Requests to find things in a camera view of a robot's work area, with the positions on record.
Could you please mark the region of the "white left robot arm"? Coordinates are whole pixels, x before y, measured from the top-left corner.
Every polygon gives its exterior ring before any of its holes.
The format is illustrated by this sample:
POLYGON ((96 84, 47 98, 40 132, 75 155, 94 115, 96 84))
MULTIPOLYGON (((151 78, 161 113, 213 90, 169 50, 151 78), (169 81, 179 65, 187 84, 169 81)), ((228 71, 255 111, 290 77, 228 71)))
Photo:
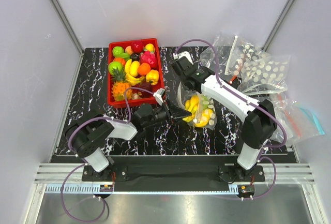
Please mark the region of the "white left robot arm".
POLYGON ((190 115, 189 111, 168 100, 164 100, 156 108, 148 103, 141 104, 129 121, 108 117, 99 111, 90 111, 65 130, 65 137, 69 149, 82 159, 86 166, 91 167, 98 179, 105 181, 111 176, 113 164, 101 151, 106 139, 130 141, 144 136, 148 128, 158 123, 174 124, 190 115))

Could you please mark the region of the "yellow mango toy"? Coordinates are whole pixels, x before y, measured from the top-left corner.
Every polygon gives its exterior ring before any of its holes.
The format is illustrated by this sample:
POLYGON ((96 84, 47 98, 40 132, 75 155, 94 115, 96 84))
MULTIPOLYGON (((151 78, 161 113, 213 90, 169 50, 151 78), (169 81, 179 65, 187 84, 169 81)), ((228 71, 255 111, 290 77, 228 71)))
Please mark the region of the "yellow mango toy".
POLYGON ((207 108, 203 110, 201 118, 199 121, 196 121, 194 123, 195 127, 205 127, 207 125, 213 125, 214 124, 214 118, 215 114, 212 109, 207 108))

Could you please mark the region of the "yellow banana bunch toy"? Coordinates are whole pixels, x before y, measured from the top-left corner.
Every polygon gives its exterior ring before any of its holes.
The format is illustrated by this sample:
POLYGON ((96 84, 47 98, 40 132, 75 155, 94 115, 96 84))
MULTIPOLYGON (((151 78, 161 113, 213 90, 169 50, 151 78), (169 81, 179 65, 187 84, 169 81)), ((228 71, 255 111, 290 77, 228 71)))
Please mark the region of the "yellow banana bunch toy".
POLYGON ((193 95, 189 100, 185 102, 185 110, 191 113, 190 116, 184 117, 183 120, 187 123, 191 122, 195 118, 195 114, 199 107, 199 96, 193 95))

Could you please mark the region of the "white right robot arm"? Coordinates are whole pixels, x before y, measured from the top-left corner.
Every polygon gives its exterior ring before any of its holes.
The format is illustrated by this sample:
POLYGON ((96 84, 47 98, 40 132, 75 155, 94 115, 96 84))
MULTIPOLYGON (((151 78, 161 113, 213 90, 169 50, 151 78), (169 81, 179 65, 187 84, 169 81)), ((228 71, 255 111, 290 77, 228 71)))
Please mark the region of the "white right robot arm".
POLYGON ((239 92, 209 68, 193 63, 186 54, 175 53, 173 57, 171 66, 184 86, 219 102, 241 120, 243 146, 237 158, 235 175, 241 181, 248 180, 260 160, 263 146, 277 129, 273 104, 239 92))

